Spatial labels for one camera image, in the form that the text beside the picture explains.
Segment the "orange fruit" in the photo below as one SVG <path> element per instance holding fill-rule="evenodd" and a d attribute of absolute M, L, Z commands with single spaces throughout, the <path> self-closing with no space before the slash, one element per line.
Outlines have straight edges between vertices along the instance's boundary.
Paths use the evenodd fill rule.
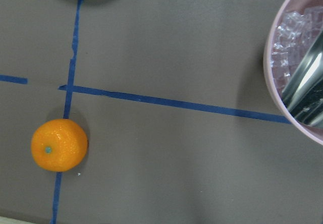
<path fill-rule="evenodd" d="M 55 119 L 41 125 L 31 138 L 35 163 L 52 172 L 68 171 L 83 160 L 88 149 L 84 130 L 69 119 Z"/>

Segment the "steel ice scoop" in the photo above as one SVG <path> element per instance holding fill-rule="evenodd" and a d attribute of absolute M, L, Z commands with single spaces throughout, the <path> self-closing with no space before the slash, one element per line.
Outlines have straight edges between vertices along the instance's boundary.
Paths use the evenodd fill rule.
<path fill-rule="evenodd" d="M 322 128 L 322 33 L 283 89 L 281 99 L 296 121 Z"/>

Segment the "pink plastic bowl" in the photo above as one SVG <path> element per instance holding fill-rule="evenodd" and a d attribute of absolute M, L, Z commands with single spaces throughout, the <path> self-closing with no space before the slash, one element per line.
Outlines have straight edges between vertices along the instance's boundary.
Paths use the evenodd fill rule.
<path fill-rule="evenodd" d="M 306 8 L 322 6 L 322 0 L 285 0 L 279 9 L 274 22 L 271 26 L 271 30 L 267 37 L 267 41 L 265 44 L 264 55 L 263 55 L 263 69 L 265 81 L 270 92 L 272 99 L 274 100 L 276 106 L 283 113 L 286 121 L 293 124 L 298 130 L 300 130 L 307 137 L 317 142 L 318 144 L 322 144 L 322 128 L 314 128 L 311 126 L 304 125 L 298 121 L 296 121 L 290 113 L 285 108 L 282 102 L 282 91 L 279 91 L 274 83 L 272 68 L 271 68 L 271 53 L 273 49 L 274 43 L 274 33 L 276 27 L 282 20 L 283 13 L 297 11 L 299 13 L 303 13 Z"/>

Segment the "wooden cutting board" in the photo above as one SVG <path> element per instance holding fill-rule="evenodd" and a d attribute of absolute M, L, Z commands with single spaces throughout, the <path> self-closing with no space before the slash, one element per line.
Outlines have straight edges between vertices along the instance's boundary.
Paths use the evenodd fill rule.
<path fill-rule="evenodd" d="M 0 217 L 1 224 L 49 224 L 50 220 L 21 220 L 11 217 Z"/>

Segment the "clear plastic ice cubes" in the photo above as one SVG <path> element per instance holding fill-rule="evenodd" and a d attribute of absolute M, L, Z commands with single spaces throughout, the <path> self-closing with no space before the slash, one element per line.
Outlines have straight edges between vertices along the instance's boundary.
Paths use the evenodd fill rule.
<path fill-rule="evenodd" d="M 274 83 L 282 91 L 322 31 L 322 6 L 283 13 L 276 27 L 271 53 Z"/>

